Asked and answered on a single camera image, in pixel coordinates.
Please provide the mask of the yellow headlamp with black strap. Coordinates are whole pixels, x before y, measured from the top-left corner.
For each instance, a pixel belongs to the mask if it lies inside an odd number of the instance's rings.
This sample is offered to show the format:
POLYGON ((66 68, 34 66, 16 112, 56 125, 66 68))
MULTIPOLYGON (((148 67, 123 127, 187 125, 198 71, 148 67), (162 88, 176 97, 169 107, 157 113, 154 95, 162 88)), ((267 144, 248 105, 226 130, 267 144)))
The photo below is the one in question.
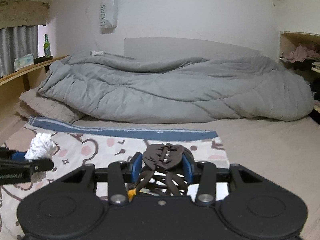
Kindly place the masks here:
MULTIPOLYGON (((127 183, 127 184, 125 184, 125 186, 127 189, 128 200, 129 200, 129 202, 131 202, 132 199, 134 198, 134 196, 136 196, 136 184, 127 183)), ((146 195, 151 195, 151 196, 159 196, 159 194, 154 193, 151 190, 145 189, 145 188, 142 188, 140 190, 140 193, 146 194, 146 195)))

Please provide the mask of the white sock bundle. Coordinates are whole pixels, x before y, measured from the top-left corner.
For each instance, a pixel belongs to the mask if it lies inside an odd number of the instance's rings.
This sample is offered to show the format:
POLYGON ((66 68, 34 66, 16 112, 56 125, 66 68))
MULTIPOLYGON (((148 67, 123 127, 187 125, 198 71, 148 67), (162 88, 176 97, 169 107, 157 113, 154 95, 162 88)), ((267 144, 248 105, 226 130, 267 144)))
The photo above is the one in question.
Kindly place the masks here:
POLYGON ((50 159, 56 151, 57 145, 50 133, 37 133, 31 140, 30 146, 25 154, 26 160, 50 159))

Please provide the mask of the brown plastic hair claw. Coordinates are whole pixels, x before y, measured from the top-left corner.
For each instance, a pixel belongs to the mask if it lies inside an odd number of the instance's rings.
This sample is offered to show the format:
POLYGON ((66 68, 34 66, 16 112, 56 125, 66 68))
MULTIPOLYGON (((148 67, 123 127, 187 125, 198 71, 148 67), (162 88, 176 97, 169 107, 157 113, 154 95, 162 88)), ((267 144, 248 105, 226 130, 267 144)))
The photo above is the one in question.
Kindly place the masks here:
POLYGON ((139 174, 135 194, 185 196, 189 183, 183 173, 183 162, 194 161, 192 153, 182 145, 152 144, 142 154, 144 166, 139 174))

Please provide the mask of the white shallow cardboard tray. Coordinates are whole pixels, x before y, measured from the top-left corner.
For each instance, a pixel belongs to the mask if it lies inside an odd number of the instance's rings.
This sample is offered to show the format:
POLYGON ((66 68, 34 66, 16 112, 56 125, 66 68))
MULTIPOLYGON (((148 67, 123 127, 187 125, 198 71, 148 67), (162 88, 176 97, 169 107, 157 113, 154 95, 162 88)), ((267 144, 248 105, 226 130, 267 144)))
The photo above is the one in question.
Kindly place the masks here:
MULTIPOLYGON (((108 200, 106 183, 98 184, 96 195, 101 199, 108 200)), ((187 195, 191 196, 194 202, 198 200, 201 202, 202 195, 211 195, 215 200, 223 200, 229 195, 228 185, 216 181, 192 184, 188 186, 187 195)))

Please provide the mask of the cartoon bear print blanket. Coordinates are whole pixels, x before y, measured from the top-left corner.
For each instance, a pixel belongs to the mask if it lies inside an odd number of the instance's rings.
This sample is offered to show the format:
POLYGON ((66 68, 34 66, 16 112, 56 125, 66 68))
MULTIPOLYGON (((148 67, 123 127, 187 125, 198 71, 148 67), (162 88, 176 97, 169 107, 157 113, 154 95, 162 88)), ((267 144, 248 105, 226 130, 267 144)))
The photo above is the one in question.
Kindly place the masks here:
POLYGON ((1 146, 27 151, 38 133, 52 135, 56 144, 54 168, 39 182, 1 186, 1 239, 21 239, 16 218, 20 201, 83 164, 107 167, 118 160, 129 161, 149 144, 171 143, 188 148, 195 161, 210 161, 228 168, 229 160, 217 133, 208 127, 189 125, 125 125, 79 121, 74 125, 48 118, 32 118, 1 132, 1 146))

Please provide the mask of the beige fluffy pillow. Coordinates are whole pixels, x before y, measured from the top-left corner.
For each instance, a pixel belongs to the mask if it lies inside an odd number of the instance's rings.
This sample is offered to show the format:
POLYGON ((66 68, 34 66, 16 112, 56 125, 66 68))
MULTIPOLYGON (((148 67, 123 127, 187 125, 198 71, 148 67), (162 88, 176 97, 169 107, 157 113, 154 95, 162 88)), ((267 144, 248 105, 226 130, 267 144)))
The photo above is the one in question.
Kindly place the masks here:
POLYGON ((69 124, 85 116, 84 113, 76 111, 59 101, 40 96, 37 94, 36 88, 20 95, 19 101, 15 105, 15 110, 20 116, 27 119, 30 116, 42 116, 69 124))

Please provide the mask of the wooden side shelf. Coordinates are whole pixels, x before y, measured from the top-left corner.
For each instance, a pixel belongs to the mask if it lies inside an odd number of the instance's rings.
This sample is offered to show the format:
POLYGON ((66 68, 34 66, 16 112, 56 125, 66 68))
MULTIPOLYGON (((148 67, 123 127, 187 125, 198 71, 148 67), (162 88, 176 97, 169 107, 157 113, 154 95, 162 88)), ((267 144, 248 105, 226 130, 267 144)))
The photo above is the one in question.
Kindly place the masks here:
POLYGON ((14 106, 20 95, 37 87, 46 77, 46 69, 66 56, 57 56, 48 61, 24 67, 10 75, 1 77, 1 120, 13 116, 14 106))

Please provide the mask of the grey quilted duvet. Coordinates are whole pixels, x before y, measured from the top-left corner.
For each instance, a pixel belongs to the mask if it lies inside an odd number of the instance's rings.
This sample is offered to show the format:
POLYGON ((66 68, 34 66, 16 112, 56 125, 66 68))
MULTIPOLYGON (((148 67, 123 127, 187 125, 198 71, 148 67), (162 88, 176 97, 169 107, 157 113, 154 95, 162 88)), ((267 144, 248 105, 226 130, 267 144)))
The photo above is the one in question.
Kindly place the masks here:
POLYGON ((305 80, 266 56, 146 61, 73 54, 50 66, 37 91, 94 118, 135 124, 295 121, 315 105, 305 80))

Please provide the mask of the tissue box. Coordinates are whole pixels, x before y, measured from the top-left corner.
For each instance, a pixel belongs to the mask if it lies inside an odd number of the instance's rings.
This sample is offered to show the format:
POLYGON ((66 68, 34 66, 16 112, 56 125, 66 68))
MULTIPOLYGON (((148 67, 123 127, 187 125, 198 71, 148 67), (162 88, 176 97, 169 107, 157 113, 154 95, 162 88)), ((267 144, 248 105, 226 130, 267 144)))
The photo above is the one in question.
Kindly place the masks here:
POLYGON ((14 61, 14 70, 18 71, 21 68, 27 67, 27 66, 31 66, 34 64, 34 57, 33 54, 27 54, 24 55, 21 58, 16 58, 14 61))

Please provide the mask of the green glass bottle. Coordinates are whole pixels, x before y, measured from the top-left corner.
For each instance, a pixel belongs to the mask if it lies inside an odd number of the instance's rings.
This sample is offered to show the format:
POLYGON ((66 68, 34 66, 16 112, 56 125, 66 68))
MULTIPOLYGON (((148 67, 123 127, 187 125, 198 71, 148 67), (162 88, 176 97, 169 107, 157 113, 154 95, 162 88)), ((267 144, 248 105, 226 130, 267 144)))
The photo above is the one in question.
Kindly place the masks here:
POLYGON ((48 39, 48 34, 44 35, 44 56, 46 58, 50 58, 51 57, 51 50, 50 50, 50 43, 49 43, 49 39, 48 39))

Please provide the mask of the grey curtain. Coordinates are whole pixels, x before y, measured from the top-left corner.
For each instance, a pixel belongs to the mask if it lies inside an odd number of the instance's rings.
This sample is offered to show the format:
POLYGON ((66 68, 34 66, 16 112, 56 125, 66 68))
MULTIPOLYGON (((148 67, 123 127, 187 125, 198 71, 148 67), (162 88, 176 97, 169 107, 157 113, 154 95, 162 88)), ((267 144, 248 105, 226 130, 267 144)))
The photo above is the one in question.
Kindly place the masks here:
POLYGON ((12 74, 15 59, 27 54, 38 57, 38 26, 20 26, 1 29, 1 77, 12 74))

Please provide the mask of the white headboard panel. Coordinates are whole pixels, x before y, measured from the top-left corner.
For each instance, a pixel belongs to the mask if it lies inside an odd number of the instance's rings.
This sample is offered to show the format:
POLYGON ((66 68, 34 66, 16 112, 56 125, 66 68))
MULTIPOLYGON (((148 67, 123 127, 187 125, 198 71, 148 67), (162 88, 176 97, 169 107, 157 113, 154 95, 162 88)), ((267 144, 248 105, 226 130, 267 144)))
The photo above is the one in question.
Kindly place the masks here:
POLYGON ((124 40, 124 55, 140 60, 203 57, 210 60, 259 56, 260 51, 233 44, 173 37, 138 37, 124 40))

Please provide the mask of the open wardrobe shelf with clothes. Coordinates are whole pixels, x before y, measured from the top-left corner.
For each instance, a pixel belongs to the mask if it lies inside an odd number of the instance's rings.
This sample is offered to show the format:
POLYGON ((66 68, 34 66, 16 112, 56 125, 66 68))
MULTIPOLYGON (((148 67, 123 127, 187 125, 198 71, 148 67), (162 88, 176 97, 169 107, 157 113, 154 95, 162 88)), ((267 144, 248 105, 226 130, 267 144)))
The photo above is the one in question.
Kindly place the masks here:
POLYGON ((309 116, 319 123, 319 35, 280 32, 279 62, 310 85, 315 106, 309 116))

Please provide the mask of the white hanging paper bag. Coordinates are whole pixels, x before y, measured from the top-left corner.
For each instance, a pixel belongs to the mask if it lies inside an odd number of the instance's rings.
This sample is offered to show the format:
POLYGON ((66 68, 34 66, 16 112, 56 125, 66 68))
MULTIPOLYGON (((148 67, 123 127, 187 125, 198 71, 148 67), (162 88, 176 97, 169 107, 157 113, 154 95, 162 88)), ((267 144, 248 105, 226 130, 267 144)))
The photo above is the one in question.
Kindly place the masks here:
POLYGON ((101 0, 100 31, 102 34, 113 31, 118 25, 118 0, 101 0))

